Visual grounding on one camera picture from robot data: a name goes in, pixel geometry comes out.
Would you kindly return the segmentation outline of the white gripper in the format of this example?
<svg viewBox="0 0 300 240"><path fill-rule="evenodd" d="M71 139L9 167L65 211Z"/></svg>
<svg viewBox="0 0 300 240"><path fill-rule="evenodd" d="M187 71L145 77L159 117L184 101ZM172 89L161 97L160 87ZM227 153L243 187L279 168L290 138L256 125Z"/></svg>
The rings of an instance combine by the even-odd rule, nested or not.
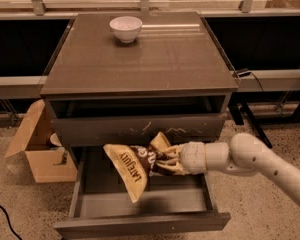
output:
<svg viewBox="0 0 300 240"><path fill-rule="evenodd" d="M155 162L153 172L163 176L179 176L186 174L202 174L206 171L206 145L202 142L189 142L166 148L163 154L167 159L178 161Z"/></svg>

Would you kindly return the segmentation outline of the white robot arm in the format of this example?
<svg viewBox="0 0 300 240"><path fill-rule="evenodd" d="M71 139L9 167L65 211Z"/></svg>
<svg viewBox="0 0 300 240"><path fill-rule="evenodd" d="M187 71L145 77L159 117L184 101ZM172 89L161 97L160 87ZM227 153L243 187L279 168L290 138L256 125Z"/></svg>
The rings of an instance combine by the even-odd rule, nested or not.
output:
<svg viewBox="0 0 300 240"><path fill-rule="evenodd" d="M253 135L239 133L225 142L188 142L172 146L163 133L150 143L159 152L155 164L173 175L219 171L237 176L260 173L300 207L300 169L277 156Z"/></svg>

